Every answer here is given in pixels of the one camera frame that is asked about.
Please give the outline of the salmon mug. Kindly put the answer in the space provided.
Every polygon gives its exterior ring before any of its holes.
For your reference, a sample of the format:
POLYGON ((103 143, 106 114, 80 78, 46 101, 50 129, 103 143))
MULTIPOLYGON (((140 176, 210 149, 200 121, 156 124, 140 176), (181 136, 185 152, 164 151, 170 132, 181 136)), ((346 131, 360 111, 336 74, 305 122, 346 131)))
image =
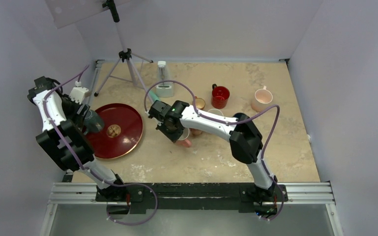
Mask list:
POLYGON ((193 136, 198 136, 198 135, 201 135, 203 133, 203 131, 198 130, 198 129, 193 129, 193 128, 190 129, 190 132, 193 136))

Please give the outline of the dark grey mug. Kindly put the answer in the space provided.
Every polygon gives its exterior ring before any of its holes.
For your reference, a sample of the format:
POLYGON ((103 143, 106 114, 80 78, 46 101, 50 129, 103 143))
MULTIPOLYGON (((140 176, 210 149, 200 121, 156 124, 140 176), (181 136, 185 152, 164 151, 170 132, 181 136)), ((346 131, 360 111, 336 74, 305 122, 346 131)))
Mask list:
POLYGON ((84 134, 98 133, 104 129, 105 123, 94 110, 88 110, 84 118, 84 134))

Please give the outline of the small orange mug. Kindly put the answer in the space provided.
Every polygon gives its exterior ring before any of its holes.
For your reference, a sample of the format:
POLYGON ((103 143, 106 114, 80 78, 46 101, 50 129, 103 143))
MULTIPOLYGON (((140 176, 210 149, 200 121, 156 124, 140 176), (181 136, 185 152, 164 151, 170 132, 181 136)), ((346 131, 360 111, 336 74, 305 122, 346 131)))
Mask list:
POLYGON ((195 106, 198 110, 203 110, 205 108, 205 100, 200 97, 195 97, 192 105, 195 106))

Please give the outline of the yellow mug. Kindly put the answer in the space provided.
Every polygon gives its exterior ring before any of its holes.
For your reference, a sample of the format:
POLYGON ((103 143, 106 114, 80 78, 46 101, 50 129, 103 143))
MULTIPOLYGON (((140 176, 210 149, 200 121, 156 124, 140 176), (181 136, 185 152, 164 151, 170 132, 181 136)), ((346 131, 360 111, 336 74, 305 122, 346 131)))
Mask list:
POLYGON ((214 114, 214 115, 217 115, 217 116, 223 116, 224 115, 221 110, 215 109, 215 108, 214 109, 209 109, 207 112, 211 113, 211 114, 214 114))

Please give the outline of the red mug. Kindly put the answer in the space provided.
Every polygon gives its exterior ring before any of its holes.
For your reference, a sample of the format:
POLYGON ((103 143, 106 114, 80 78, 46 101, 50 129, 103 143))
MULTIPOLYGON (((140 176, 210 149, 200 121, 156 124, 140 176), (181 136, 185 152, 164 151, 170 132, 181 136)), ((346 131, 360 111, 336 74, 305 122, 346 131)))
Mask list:
POLYGON ((230 91, 224 86, 212 85, 211 104, 216 109, 226 107, 230 97, 230 91))

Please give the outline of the blue white mug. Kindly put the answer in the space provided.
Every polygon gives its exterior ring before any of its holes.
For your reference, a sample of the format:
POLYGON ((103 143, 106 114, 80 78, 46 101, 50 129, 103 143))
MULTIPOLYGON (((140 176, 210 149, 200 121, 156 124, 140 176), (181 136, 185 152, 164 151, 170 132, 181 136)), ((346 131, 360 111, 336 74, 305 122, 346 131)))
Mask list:
POLYGON ((243 117, 245 116, 244 113, 236 113, 233 115, 234 118, 237 118, 237 119, 243 119, 243 117))

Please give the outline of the light pink mug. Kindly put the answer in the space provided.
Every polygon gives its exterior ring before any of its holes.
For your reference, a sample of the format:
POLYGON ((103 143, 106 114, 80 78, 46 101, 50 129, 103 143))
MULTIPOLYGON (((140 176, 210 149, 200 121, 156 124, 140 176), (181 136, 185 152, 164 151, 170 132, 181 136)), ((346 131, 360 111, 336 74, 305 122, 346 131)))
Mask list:
POLYGON ((261 112, 271 105, 273 101, 273 94, 267 89, 267 86, 255 91, 251 100, 251 108, 256 112, 261 112))

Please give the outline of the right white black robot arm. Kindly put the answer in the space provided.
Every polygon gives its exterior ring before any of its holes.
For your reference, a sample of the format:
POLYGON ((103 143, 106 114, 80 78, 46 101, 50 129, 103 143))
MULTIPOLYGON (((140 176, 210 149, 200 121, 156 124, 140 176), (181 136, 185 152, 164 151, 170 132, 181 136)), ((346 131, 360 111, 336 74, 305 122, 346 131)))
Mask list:
POLYGON ((257 196, 268 200, 275 195, 277 181, 264 160, 267 143, 253 119, 244 113, 233 117, 199 111, 183 101, 173 105, 156 100, 147 110, 149 118, 157 120, 157 130, 175 143, 185 129, 196 129, 216 135, 230 144, 233 158, 245 164, 254 180, 257 196))

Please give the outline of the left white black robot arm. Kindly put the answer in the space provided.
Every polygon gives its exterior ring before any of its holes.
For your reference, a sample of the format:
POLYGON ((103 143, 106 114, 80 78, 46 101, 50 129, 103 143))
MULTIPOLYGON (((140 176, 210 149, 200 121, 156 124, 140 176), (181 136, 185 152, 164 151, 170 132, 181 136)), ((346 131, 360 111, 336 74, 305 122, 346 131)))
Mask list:
POLYGON ((27 98, 42 117, 37 143, 63 171, 80 172, 91 178, 97 184, 98 201, 125 201, 129 191, 122 179, 95 159, 94 149, 85 137, 105 127, 102 118, 83 104, 88 89, 74 87, 67 95, 55 79, 42 76, 34 83, 27 98))

